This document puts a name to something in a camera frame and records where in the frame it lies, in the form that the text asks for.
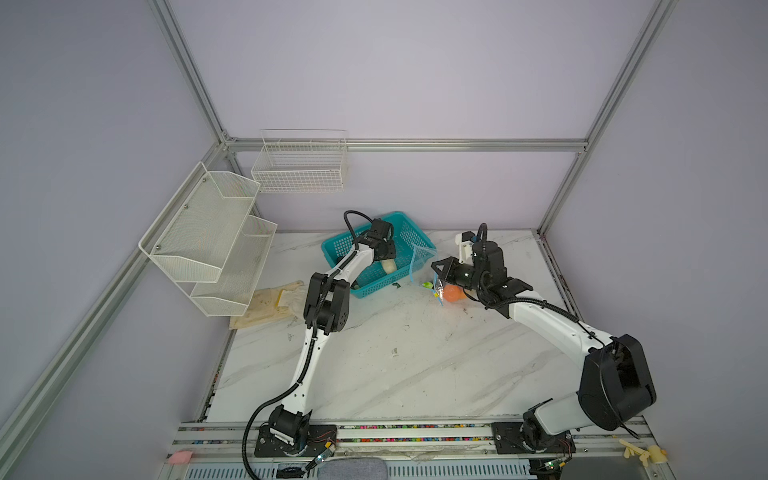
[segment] gray pad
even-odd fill
[[[380,458],[336,458],[321,463],[320,480],[387,480],[386,463]]]

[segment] marble table surface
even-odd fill
[[[455,231],[427,231],[441,258],[456,256]],[[309,282],[329,269],[320,244],[333,233],[278,233],[259,288]],[[530,230],[491,231],[509,276],[563,306]],[[313,420],[489,418],[523,413],[578,389],[571,360],[528,327],[479,303],[441,306],[432,294],[399,281],[350,300],[344,330],[332,334],[312,383]],[[240,329],[221,374],[208,422],[243,422],[289,386],[303,320]],[[261,412],[269,416],[273,407]]]

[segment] black cable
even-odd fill
[[[354,254],[347,259],[347,263],[354,257]],[[315,307],[315,314],[312,318],[312,339],[310,340],[310,347],[306,354],[306,360],[304,361],[304,368],[301,371],[301,374],[299,375],[299,378],[296,379],[296,382],[291,385],[288,390],[285,392],[279,394],[275,398],[271,400],[267,400],[266,402],[259,405],[259,407],[253,411],[253,414],[250,416],[250,419],[248,419],[248,423],[245,425],[245,432],[243,432],[243,444],[242,449],[240,453],[243,457],[243,467],[245,468],[246,473],[249,477],[251,477],[253,480],[261,480],[259,477],[257,477],[256,472],[253,471],[253,469],[250,467],[250,463],[248,463],[248,448],[247,448],[247,441],[248,441],[248,432],[250,432],[251,427],[253,427],[253,422],[256,420],[256,417],[259,415],[259,413],[264,410],[265,407],[272,405],[273,403],[277,403],[280,400],[286,398],[288,395],[293,393],[296,389],[301,386],[301,382],[303,382],[304,377],[306,376],[306,371],[310,367],[310,361],[312,360],[312,352],[315,349],[315,340],[317,338],[317,317],[319,315],[320,309],[323,305],[323,302],[326,301],[326,297],[328,297],[328,292],[330,291],[331,284],[333,283],[333,277],[341,270],[336,269],[335,272],[333,272],[331,275],[329,275],[328,280],[326,281],[325,288],[323,288],[323,294],[320,296],[320,301],[317,303],[317,306]]]
[[[552,305],[547,300],[540,300],[538,298],[527,298],[527,297],[524,297],[524,296],[515,296],[515,297],[512,297],[512,298],[508,298],[506,300],[502,300],[501,302],[492,303],[490,305],[485,305],[485,309],[486,310],[488,310],[488,309],[497,309],[500,306],[509,305],[510,303],[532,303],[532,304],[538,305],[538,306],[540,306],[542,308],[552,310],[555,313],[559,313],[560,315],[562,315],[565,318],[569,319],[573,323],[576,323],[577,325],[579,325],[581,327],[581,329],[584,330],[584,332],[589,336],[589,338],[597,340],[603,347],[605,347],[605,343],[603,343],[602,340],[598,339],[595,336],[594,332],[590,332],[589,330],[587,330],[587,328],[584,327],[584,324],[581,322],[581,320],[579,320],[579,318],[576,315],[574,315],[573,313],[571,313],[571,312],[569,312],[569,311],[567,311],[565,309],[560,308],[557,305]]]
[[[529,468],[528,474],[529,475],[549,475],[552,473],[552,470],[539,470],[537,468]]]
[[[355,250],[360,250],[360,245],[357,243],[357,235],[355,234],[355,229],[352,228],[352,224],[349,222],[349,218],[346,217],[349,214],[360,215],[361,217],[368,220],[371,224],[373,224],[373,220],[371,220],[371,217],[368,215],[365,215],[363,212],[359,212],[357,210],[347,210],[344,212],[344,223],[346,223],[346,227],[349,228],[349,234],[352,235],[352,243],[355,244]]]
[[[602,364],[603,356],[605,355],[605,346],[606,346],[605,343],[603,343],[602,340],[598,339],[592,332],[587,330],[584,327],[584,324],[581,323],[581,321],[578,319],[578,317],[576,315],[574,315],[573,313],[568,312],[567,310],[564,310],[564,309],[560,308],[559,306],[552,305],[551,303],[547,302],[546,300],[540,300],[538,298],[525,298],[525,297],[515,297],[515,298],[511,298],[511,299],[502,300],[501,302],[498,302],[498,303],[493,303],[491,305],[486,305],[485,308],[486,309],[496,309],[496,308],[499,308],[500,306],[509,305],[510,303],[532,303],[534,305],[538,305],[538,306],[544,307],[546,309],[550,309],[550,310],[552,310],[555,313],[559,313],[560,315],[564,316],[565,318],[569,319],[570,321],[577,323],[581,327],[581,329],[584,330],[587,333],[587,335],[589,335],[589,338],[597,340],[603,346],[603,348],[600,350],[600,364]],[[627,427],[624,424],[624,421],[621,420],[621,417],[619,416],[618,412],[616,411],[613,403],[611,403],[611,400],[608,398],[608,394],[607,394],[607,391],[605,390],[605,384],[604,384],[603,376],[602,375],[600,375],[600,387],[603,389],[603,396],[608,401],[608,406],[611,407],[611,412],[616,417],[616,420],[619,422],[619,425],[621,426],[621,428],[623,428],[624,430],[627,431],[627,433],[629,433],[630,435],[632,435],[633,437],[635,437],[636,439],[639,440],[640,436],[634,430],[630,429],[629,427]]]
[[[346,222],[346,226],[349,227],[349,232],[352,234],[352,239],[355,242],[355,250],[358,250],[357,245],[357,237],[355,235],[355,230],[352,229],[352,225],[349,224],[349,220],[347,219],[347,214],[357,214],[362,217],[365,217],[369,222],[373,223],[373,220],[370,219],[365,214],[361,214],[360,212],[356,210],[348,210],[344,212],[344,221]],[[310,340],[310,348],[307,351],[306,354],[306,360],[304,361],[304,368],[301,371],[301,374],[299,375],[299,378],[296,380],[296,382],[291,385],[288,390],[285,392],[279,394],[275,398],[271,400],[267,400],[266,402],[259,405],[259,407],[253,411],[253,414],[250,416],[250,419],[248,419],[248,423],[245,425],[245,432],[243,432],[243,444],[241,449],[241,454],[243,457],[243,467],[245,468],[246,473],[249,477],[251,477],[253,480],[260,480],[259,477],[257,477],[256,472],[253,471],[253,469],[250,467],[250,463],[248,463],[248,448],[247,448],[247,441],[248,441],[248,432],[250,432],[251,427],[253,427],[253,422],[256,420],[256,417],[259,415],[259,413],[264,410],[265,407],[272,405],[273,403],[277,403],[280,400],[286,398],[288,395],[293,393],[299,386],[301,386],[301,382],[304,380],[304,377],[306,376],[306,371],[310,367],[310,361],[312,360],[312,352],[314,351],[315,346],[315,340],[317,339],[317,317],[320,314],[320,310],[323,307],[323,302],[326,301],[326,298],[328,297],[328,292],[331,290],[331,286],[333,285],[333,277],[339,274],[344,267],[352,261],[352,259],[355,257],[356,252],[353,252],[352,255],[349,256],[349,258],[346,259],[340,266],[338,266],[331,274],[328,276],[328,280],[326,280],[326,285],[323,288],[323,293],[320,295],[320,300],[317,303],[317,306],[315,307],[315,313],[312,317],[312,339]]]
[[[488,288],[488,285],[485,283],[485,277],[487,275],[490,275],[490,273],[487,270],[480,274],[480,288],[477,290],[478,300],[484,306],[488,304],[494,304],[499,300],[498,295],[493,293]]]
[[[475,240],[480,242],[480,247],[482,248],[481,258],[485,262],[486,261],[485,260],[486,259],[485,251],[487,249],[487,243],[488,243],[488,224],[486,224],[485,222],[484,223],[480,223],[480,227],[478,227],[477,235],[475,235]],[[479,267],[481,267],[483,270],[485,270],[486,265],[480,265]],[[472,285],[475,288],[475,290],[478,290],[478,288],[480,287],[481,280],[482,280],[482,274],[478,278],[477,283],[475,285]]]
[[[264,407],[270,406],[273,403],[277,403],[280,400],[286,398],[288,395],[293,393],[294,390],[298,389],[301,385],[301,382],[304,380],[304,377],[306,376],[306,371],[310,368],[310,360],[312,359],[312,351],[315,347],[315,339],[312,338],[310,340],[310,349],[309,352],[306,354],[306,361],[304,362],[304,368],[301,371],[301,375],[299,375],[299,378],[296,380],[296,383],[294,383],[288,390],[285,392],[279,394],[275,398],[271,400],[267,400],[266,402],[259,405],[259,408],[253,411],[253,414],[248,419],[248,423],[245,425],[245,432],[243,433],[243,444],[242,449],[240,450],[240,453],[243,456],[243,467],[245,467],[245,471],[248,473],[248,476],[251,477],[253,480],[261,480],[259,477],[256,476],[256,472],[253,471],[253,469],[250,467],[250,463],[248,462],[248,432],[250,431],[250,428],[253,426],[253,421],[256,420],[256,417],[259,415],[259,413],[264,410]]]
[[[467,298],[469,298],[471,301],[473,301],[473,302],[478,302],[478,303],[482,303],[480,300],[477,300],[477,299],[476,299],[476,298],[474,298],[472,295],[470,295],[470,294],[469,294],[469,292],[467,291],[467,289],[466,289],[466,288],[463,288],[463,287],[462,287],[462,290],[464,290],[464,294],[465,294],[465,295],[467,296]]]

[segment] metal vent grille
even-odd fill
[[[432,460],[414,462],[409,460],[386,461],[390,478],[428,478],[429,480],[515,480],[533,478],[529,475],[528,460],[489,459],[489,460]],[[277,470],[288,466],[285,462],[252,463],[251,468],[263,480],[277,478]],[[309,478],[317,478],[318,469],[310,472]],[[232,463],[192,464],[187,471],[186,480],[198,479],[248,478],[241,465]]]

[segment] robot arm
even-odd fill
[[[497,310],[528,326],[565,353],[581,370],[578,392],[547,400],[523,415],[521,443],[541,451],[569,429],[624,426],[656,401],[656,392],[640,343],[629,335],[611,336],[548,303],[527,283],[507,276],[504,254],[487,240],[485,223],[477,234],[456,236],[459,258],[432,263],[439,281],[474,290],[486,309]]]
[[[391,223],[373,219],[370,229],[353,238],[352,248],[335,267],[312,275],[304,305],[304,347],[290,383],[297,387],[272,411],[269,420],[270,433],[291,445],[294,452],[306,446],[312,414],[307,412],[310,385],[330,333],[346,325],[349,289],[365,268],[395,258],[392,232]]]

